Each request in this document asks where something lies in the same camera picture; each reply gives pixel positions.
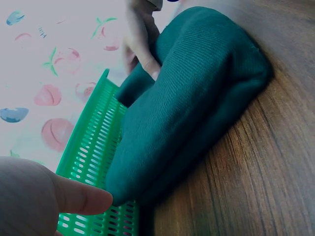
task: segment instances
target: hand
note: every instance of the hand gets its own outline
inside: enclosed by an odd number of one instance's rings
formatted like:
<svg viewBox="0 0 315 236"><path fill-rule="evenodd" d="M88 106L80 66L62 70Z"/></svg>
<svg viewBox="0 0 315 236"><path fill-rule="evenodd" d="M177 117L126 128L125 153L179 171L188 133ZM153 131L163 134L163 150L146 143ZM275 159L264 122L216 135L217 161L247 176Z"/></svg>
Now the hand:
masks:
<svg viewBox="0 0 315 236"><path fill-rule="evenodd" d="M104 190L14 157L0 157L0 192L3 236L61 236L59 213L100 214L113 201Z"/></svg>
<svg viewBox="0 0 315 236"><path fill-rule="evenodd" d="M156 80L160 65L150 53L149 44L156 41L159 31L152 12L155 6L147 0L137 0L126 8L126 33L123 41L124 64L129 75L138 62Z"/></svg>

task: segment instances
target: fingernail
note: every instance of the fingernail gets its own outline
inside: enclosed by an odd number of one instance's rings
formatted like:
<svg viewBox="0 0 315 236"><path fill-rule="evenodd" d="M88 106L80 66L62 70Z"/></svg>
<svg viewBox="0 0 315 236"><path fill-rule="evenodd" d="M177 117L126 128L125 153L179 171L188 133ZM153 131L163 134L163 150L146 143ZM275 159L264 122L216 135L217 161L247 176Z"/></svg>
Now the fingernail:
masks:
<svg viewBox="0 0 315 236"><path fill-rule="evenodd" d="M154 80L157 80L157 79L158 79L158 72L157 72L157 71L152 74L152 78L153 78Z"/></svg>

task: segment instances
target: blue bowl illustration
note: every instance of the blue bowl illustration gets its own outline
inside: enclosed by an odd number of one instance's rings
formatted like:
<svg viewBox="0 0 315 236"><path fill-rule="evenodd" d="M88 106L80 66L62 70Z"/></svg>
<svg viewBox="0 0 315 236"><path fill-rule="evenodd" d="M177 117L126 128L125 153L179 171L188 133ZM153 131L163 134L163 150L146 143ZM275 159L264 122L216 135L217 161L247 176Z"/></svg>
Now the blue bowl illustration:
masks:
<svg viewBox="0 0 315 236"><path fill-rule="evenodd" d="M27 116L28 113L29 110L27 108L0 109L1 119L9 123L17 123L22 121Z"/></svg>
<svg viewBox="0 0 315 236"><path fill-rule="evenodd" d="M6 20L7 25L11 26L20 22L24 18L24 15L19 11L13 11Z"/></svg>

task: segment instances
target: wooden table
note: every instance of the wooden table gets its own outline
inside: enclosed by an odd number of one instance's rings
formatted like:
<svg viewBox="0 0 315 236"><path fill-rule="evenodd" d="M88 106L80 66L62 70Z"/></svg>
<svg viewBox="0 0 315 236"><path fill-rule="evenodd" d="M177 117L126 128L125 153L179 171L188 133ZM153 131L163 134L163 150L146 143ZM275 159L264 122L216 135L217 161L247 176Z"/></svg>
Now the wooden table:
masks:
<svg viewBox="0 0 315 236"><path fill-rule="evenodd" d="M252 35L276 76L163 201L144 236L315 235L315 1L186 0Z"/></svg>

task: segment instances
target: folded towel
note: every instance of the folded towel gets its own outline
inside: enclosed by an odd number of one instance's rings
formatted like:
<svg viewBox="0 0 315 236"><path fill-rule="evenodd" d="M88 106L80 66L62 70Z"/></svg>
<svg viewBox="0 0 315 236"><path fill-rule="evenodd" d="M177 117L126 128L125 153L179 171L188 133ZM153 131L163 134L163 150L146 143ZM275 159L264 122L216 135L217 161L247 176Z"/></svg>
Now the folded towel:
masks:
<svg viewBox="0 0 315 236"><path fill-rule="evenodd" d="M240 117L272 77L243 29L221 13L193 7L152 45L156 82L137 65L117 99L128 107L106 177L114 205L149 203Z"/></svg>

